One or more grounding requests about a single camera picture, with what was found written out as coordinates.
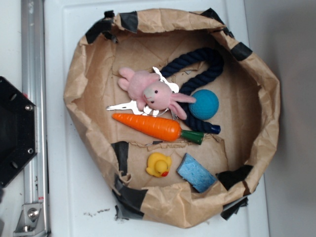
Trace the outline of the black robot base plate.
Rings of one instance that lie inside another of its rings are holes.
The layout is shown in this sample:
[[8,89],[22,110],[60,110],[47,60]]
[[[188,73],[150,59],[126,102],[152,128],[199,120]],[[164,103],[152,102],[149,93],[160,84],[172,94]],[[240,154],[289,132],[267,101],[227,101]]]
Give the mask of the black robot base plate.
[[5,188],[37,154],[34,105],[0,78],[0,186]]

